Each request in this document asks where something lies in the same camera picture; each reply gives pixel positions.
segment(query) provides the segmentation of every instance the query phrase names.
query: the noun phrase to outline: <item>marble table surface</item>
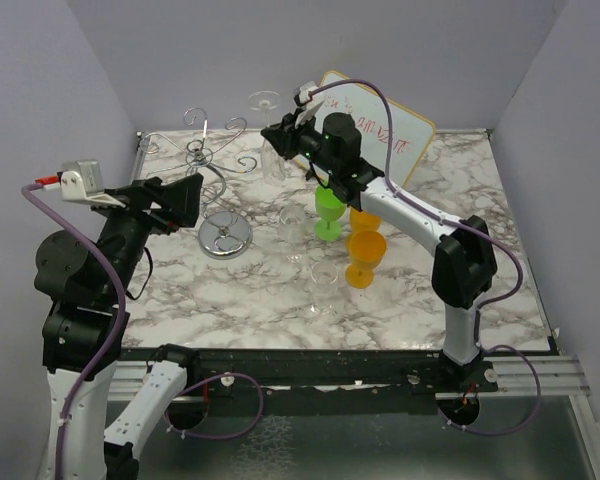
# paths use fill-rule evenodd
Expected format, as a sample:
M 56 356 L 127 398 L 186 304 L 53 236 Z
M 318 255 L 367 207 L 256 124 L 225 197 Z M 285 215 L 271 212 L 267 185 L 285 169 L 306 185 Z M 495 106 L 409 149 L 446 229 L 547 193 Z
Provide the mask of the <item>marble table surface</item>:
M 164 133 L 183 147 L 192 138 L 192 132 Z M 211 132 L 208 145 L 220 146 L 229 136 L 225 131 Z M 154 139 L 160 151 L 146 156 L 140 178 L 184 161 L 175 147 Z M 242 155 L 259 158 L 261 144 L 257 132 L 247 131 L 218 152 L 214 162 L 235 168 Z M 277 233 L 280 210 L 296 203 L 311 221 L 317 217 L 315 181 L 306 182 L 304 171 L 293 162 L 287 162 L 286 169 L 287 179 L 280 187 L 265 184 L 260 168 L 244 175 L 227 174 L 223 198 L 253 227 L 253 243 L 240 257 L 222 261 L 204 255 L 197 227 L 149 239 L 155 271 L 142 297 L 128 304 L 131 319 L 124 346 L 155 347 L 170 342 L 199 348 L 441 348 L 444 308 L 430 285 L 432 258 L 392 226 L 380 228 L 388 251 L 376 269 L 374 283 L 366 290 L 353 289 L 344 280 L 348 264 L 344 240 L 328 244 L 308 234 L 302 262 L 286 260 L 286 244 Z M 158 175 L 169 182 L 185 170 Z M 215 181 L 209 170 L 201 173 L 205 183 Z M 485 134 L 437 135 L 408 190 L 450 213 L 482 216 L 492 235 L 521 253 Z M 348 212 L 341 219 L 345 234 L 347 218 Z M 490 295 L 503 293 L 515 281 L 511 262 L 499 251 L 496 256 L 499 270 Z M 323 316 L 310 311 L 307 289 L 309 268 L 319 260 L 335 262 L 340 272 L 338 301 L 333 312 Z M 139 291 L 147 273 L 148 263 L 143 259 L 129 287 L 132 292 Z M 517 295 L 485 307 L 482 318 L 485 346 L 506 343 L 518 348 L 548 348 L 548 330 L 528 276 Z

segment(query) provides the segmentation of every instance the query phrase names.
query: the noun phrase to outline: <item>gray wall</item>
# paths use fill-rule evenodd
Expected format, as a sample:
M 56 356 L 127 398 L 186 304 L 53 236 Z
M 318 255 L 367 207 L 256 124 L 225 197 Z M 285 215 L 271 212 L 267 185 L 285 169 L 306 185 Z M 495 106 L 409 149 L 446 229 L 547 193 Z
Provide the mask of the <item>gray wall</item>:
M 33 289 L 39 243 L 57 230 L 20 195 L 63 161 L 98 158 L 113 186 L 129 178 L 134 130 L 62 0 L 0 1 L 0 479 L 33 478 L 47 437 L 41 328 L 50 301 Z M 44 194 L 56 201 L 58 193 Z M 95 233 L 87 207 L 63 209 Z
M 493 147 L 549 321 L 600 418 L 600 0 L 565 7 Z
M 247 97 L 330 69 L 375 81 L 439 128 L 493 127 L 566 0 L 67 0 L 134 124 L 208 109 L 261 125 Z

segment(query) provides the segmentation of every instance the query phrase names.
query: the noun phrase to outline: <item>black metal frame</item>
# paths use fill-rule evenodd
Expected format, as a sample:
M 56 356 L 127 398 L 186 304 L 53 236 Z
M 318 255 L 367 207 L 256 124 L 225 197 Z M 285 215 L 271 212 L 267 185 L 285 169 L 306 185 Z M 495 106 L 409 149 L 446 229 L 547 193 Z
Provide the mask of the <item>black metal frame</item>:
M 557 354 L 548 337 L 548 351 L 528 351 L 526 355 Z M 162 348 L 123 349 L 122 362 L 145 362 L 147 367 L 159 357 Z M 210 349 L 196 353 L 197 378 L 224 372 L 253 376 L 266 388 L 265 415 L 314 416 L 408 413 L 435 415 L 436 393 L 465 392 L 472 383 L 481 392 L 494 392 L 496 383 L 487 382 L 484 372 L 491 362 L 480 360 L 462 375 L 449 365 L 440 350 L 254 350 Z M 494 356 L 510 356 L 508 353 Z M 356 383 L 366 388 L 353 388 Z M 323 386 L 350 386 L 351 389 L 325 391 Z M 179 413 L 207 411 L 212 416 L 241 417 L 254 412 L 253 385 L 236 381 L 231 387 L 213 382 L 203 401 L 203 391 L 192 392 L 189 402 L 175 402 Z

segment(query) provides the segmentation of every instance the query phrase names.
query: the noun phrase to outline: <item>clear drinking glass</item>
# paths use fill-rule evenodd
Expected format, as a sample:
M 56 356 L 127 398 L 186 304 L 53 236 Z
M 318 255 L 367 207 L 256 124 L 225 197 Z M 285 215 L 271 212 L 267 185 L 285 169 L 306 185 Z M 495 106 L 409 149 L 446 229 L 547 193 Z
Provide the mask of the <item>clear drinking glass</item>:
M 269 110 L 278 106 L 280 95 L 276 92 L 256 92 L 249 97 L 248 105 L 252 110 L 264 113 L 266 126 L 269 124 Z M 270 184 L 279 186 L 286 177 L 284 159 L 278 155 L 267 140 L 263 140 L 260 147 L 260 166 L 262 167 L 262 179 Z
M 278 233 L 280 238 L 290 246 L 287 258 L 292 263 L 298 263 L 302 259 L 300 244 L 306 236 L 306 223 L 307 215 L 299 205 L 287 205 L 280 212 Z
M 338 296 L 338 267 L 333 262 L 318 262 L 311 267 L 311 311 L 326 315 Z

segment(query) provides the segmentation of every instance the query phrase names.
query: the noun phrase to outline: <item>whiteboard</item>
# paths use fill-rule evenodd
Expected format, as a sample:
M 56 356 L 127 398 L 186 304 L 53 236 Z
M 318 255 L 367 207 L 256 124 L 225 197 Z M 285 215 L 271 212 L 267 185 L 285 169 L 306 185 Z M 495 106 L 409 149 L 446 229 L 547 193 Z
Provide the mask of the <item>whiteboard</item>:
M 326 85 L 347 77 L 329 71 L 320 85 Z M 322 123 L 327 115 L 334 112 L 349 113 L 362 133 L 362 157 L 374 167 L 384 171 L 387 158 L 387 113 L 380 98 L 370 89 L 360 85 L 341 85 L 325 93 L 326 99 L 316 113 L 316 130 L 322 131 Z M 393 117 L 393 145 L 390 177 L 394 183 L 406 186 L 411 175 L 433 140 L 436 127 L 431 120 L 412 112 L 391 100 Z M 296 161 L 305 168 L 308 162 L 303 157 Z

